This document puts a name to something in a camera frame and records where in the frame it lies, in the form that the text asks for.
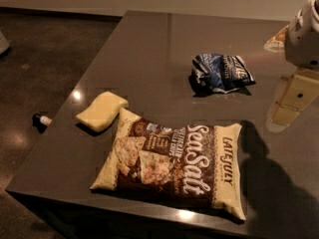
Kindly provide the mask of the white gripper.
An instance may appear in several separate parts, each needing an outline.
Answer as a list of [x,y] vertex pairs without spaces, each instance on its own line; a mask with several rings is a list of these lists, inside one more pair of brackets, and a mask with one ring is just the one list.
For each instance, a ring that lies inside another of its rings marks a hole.
[[284,47],[286,60],[299,68],[278,81],[267,113],[271,132],[284,131],[319,97],[319,0],[307,0],[289,26],[264,45],[269,52],[283,52]]

